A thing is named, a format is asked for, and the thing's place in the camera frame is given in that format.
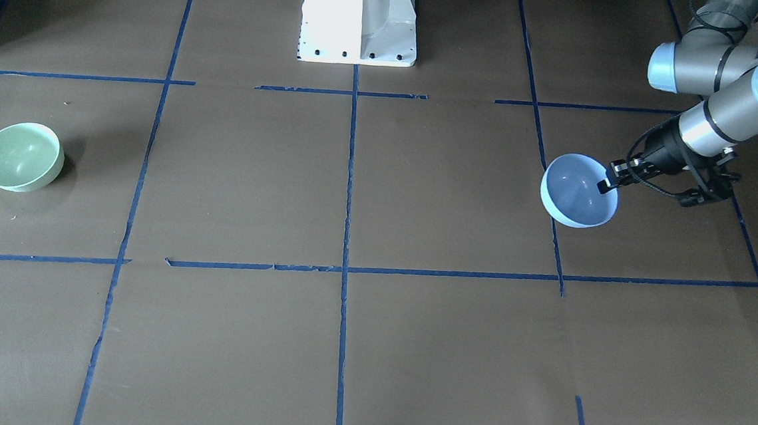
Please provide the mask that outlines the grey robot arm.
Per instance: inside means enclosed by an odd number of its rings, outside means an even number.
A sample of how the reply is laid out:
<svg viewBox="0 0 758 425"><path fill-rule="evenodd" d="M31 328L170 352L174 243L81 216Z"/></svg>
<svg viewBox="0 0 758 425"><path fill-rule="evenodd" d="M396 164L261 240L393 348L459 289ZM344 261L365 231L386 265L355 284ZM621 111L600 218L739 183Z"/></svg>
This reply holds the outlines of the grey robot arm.
<svg viewBox="0 0 758 425"><path fill-rule="evenodd" d="M758 0L707 0L679 42L656 47L650 85L701 100L640 136L609 165L600 193L643 184L684 207L733 196L734 146L758 135L758 44L743 43L756 18Z"/></svg>

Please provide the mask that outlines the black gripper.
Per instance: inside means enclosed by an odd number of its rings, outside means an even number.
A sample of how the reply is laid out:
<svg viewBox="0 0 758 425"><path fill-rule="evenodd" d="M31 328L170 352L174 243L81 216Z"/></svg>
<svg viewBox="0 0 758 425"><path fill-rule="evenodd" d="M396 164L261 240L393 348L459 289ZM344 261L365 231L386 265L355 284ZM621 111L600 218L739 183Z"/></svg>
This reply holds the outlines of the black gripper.
<svg viewBox="0 0 758 425"><path fill-rule="evenodd" d="M647 132L634 143L631 153L609 165L608 179L597 183L600 194L631 184L643 184L659 175L677 175L688 166L690 150L677 130Z"/></svg>

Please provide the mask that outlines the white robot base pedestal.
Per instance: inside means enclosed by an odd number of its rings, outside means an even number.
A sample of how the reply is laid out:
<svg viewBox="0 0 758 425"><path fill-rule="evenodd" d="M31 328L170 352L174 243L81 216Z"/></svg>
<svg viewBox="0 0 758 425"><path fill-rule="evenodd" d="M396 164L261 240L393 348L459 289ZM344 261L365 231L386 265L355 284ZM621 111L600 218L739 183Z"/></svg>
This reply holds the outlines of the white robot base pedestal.
<svg viewBox="0 0 758 425"><path fill-rule="evenodd" d="M303 0L301 62L408 68L417 61L415 0Z"/></svg>

